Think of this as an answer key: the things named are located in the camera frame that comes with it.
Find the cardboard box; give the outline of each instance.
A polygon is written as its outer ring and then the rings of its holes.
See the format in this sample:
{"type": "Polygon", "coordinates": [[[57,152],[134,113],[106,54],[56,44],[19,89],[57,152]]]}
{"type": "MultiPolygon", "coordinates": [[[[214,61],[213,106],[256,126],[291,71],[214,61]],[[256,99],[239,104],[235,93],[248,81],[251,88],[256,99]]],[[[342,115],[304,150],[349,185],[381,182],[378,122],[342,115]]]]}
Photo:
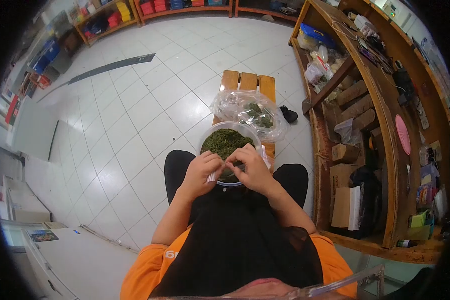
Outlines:
{"type": "Polygon", "coordinates": [[[344,145],[342,143],[331,148],[331,159],[335,164],[350,164],[359,157],[360,148],[352,145],[344,145]]]}
{"type": "Polygon", "coordinates": [[[351,188],[337,188],[331,225],[338,228],[348,228],[350,220],[351,188]]]}
{"type": "Polygon", "coordinates": [[[339,164],[330,168],[330,222],[334,211],[337,188],[350,187],[350,175],[358,169],[358,165],[339,164]]]}

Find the blue plastic box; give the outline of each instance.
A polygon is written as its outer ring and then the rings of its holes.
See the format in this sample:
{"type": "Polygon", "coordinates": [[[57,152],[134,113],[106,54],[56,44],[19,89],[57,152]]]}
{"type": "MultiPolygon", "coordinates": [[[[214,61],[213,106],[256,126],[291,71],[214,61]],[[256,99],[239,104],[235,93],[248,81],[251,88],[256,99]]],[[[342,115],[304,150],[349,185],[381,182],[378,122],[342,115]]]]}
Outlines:
{"type": "Polygon", "coordinates": [[[60,46],[56,38],[49,39],[43,45],[43,49],[45,49],[45,57],[48,58],[49,61],[53,61],[55,57],[60,52],[60,46]]]}
{"type": "Polygon", "coordinates": [[[315,29],[312,26],[308,26],[304,23],[300,25],[300,29],[302,29],[303,33],[305,33],[307,36],[319,40],[328,48],[335,48],[335,41],[328,35],[328,33],[315,29]]]}

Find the red box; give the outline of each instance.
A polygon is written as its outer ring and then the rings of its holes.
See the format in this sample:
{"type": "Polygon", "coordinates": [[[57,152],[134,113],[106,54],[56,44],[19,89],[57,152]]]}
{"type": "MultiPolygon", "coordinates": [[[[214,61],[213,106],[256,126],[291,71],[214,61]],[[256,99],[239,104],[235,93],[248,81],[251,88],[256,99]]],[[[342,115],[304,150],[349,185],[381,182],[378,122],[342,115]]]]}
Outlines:
{"type": "Polygon", "coordinates": [[[167,10],[167,7],[165,6],[165,4],[163,4],[163,5],[156,5],[155,6],[155,11],[158,13],[158,12],[163,12],[163,11],[166,11],[167,10]]]}
{"type": "Polygon", "coordinates": [[[192,6],[204,6],[204,0],[192,0],[192,6]]]}
{"type": "Polygon", "coordinates": [[[148,1],[140,5],[141,11],[144,15],[155,13],[154,2],[148,1]]]}

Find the blue box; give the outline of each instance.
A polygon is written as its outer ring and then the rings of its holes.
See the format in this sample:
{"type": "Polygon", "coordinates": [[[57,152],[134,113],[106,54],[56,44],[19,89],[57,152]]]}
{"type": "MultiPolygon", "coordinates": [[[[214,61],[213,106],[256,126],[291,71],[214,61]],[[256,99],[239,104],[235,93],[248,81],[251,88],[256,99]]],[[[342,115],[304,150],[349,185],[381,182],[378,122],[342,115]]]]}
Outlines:
{"type": "Polygon", "coordinates": [[[305,33],[307,36],[312,37],[314,39],[318,39],[320,42],[325,44],[328,48],[334,49],[336,44],[334,39],[332,39],[328,33],[323,32],[321,30],[315,29],[312,26],[308,26],[304,23],[300,25],[300,29],[305,33]]]}

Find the finger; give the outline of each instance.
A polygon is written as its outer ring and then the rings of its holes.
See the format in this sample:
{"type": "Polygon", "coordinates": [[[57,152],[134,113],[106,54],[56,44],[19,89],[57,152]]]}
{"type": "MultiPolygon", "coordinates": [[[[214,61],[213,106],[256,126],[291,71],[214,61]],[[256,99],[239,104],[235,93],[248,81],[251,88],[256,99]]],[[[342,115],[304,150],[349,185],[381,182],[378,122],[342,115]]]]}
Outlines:
{"type": "Polygon", "coordinates": [[[223,164],[224,164],[223,160],[220,157],[218,157],[206,163],[204,165],[204,170],[207,172],[207,174],[210,174],[213,171],[216,171],[218,168],[220,168],[223,164]]]}
{"type": "Polygon", "coordinates": [[[205,157],[205,158],[203,159],[203,162],[204,162],[204,163],[208,163],[208,162],[211,161],[212,159],[222,159],[222,158],[221,158],[217,153],[213,153],[213,154],[211,154],[211,155],[205,157]]]}
{"type": "Polygon", "coordinates": [[[225,165],[235,174],[238,180],[240,180],[242,183],[246,180],[247,175],[242,170],[240,170],[239,167],[234,166],[232,163],[225,163],[225,165]]]}
{"type": "Polygon", "coordinates": [[[210,150],[208,150],[208,151],[205,151],[202,154],[200,154],[199,157],[205,158],[205,157],[209,156],[210,154],[212,154],[212,152],[210,150]]]}
{"type": "Polygon", "coordinates": [[[225,159],[225,163],[232,163],[234,161],[240,160],[246,163],[250,154],[242,148],[237,148],[230,156],[225,159]]]}

